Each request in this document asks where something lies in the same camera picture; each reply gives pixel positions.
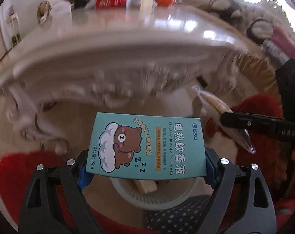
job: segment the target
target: white bowl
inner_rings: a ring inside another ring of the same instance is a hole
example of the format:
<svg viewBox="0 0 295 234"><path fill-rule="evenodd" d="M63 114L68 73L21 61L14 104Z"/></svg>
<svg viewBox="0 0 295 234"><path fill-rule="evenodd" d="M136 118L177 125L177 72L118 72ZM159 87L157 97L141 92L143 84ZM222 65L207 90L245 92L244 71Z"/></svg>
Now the white bowl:
<svg viewBox="0 0 295 234"><path fill-rule="evenodd" d="M129 203L147 210L173 208L190 197L198 178L170 180L158 186L157 191L141 195L132 180L111 178L117 192Z"/></svg>

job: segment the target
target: red can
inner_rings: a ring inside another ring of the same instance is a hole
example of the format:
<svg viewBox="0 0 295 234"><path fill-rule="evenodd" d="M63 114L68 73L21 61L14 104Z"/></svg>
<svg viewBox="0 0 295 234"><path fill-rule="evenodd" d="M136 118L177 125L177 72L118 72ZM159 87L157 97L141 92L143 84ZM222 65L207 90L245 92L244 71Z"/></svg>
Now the red can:
<svg viewBox="0 0 295 234"><path fill-rule="evenodd" d="M96 9L126 7L126 0L97 0L95 7Z"/></svg>

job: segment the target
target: wooden block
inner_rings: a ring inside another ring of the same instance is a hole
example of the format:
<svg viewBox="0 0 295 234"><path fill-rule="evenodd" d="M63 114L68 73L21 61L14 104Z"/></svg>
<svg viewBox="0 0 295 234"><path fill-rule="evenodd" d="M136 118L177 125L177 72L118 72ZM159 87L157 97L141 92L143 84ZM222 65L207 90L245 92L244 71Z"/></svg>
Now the wooden block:
<svg viewBox="0 0 295 234"><path fill-rule="evenodd" d="M167 186L170 180L159 180L158 186Z"/></svg>
<svg viewBox="0 0 295 234"><path fill-rule="evenodd" d="M154 180L134 180L141 195L145 195L157 190L157 185Z"/></svg>

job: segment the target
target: silver screw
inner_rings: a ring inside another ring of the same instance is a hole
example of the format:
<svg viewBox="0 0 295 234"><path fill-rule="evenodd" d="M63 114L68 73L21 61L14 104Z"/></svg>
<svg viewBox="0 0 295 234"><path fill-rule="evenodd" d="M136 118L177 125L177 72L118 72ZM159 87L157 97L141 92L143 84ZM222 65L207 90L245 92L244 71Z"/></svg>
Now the silver screw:
<svg viewBox="0 0 295 234"><path fill-rule="evenodd" d="M224 165L229 164L229 160L228 159L221 159L220 162Z"/></svg>
<svg viewBox="0 0 295 234"><path fill-rule="evenodd" d="M73 164L75 164L75 159L69 159L69 160L67 160L66 164L67 165L73 165Z"/></svg>
<svg viewBox="0 0 295 234"><path fill-rule="evenodd" d="M254 170L258 170L258 169L259 169L259 166L256 165L255 163L253 163L253 164L251 165L251 168L253 168Z"/></svg>
<svg viewBox="0 0 295 234"><path fill-rule="evenodd" d="M44 168L44 165L43 165L43 164L39 164L39 165L36 167L36 169L39 170L39 171L41 171L43 168Z"/></svg>

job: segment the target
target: pink towel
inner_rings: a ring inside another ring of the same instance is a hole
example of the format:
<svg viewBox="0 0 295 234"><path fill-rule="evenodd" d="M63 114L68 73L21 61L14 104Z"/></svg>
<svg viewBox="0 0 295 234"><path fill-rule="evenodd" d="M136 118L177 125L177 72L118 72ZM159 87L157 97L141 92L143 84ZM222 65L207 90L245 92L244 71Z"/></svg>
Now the pink towel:
<svg viewBox="0 0 295 234"><path fill-rule="evenodd" d="M279 46L289 58L295 58L295 40L281 26L274 26L271 41Z"/></svg>

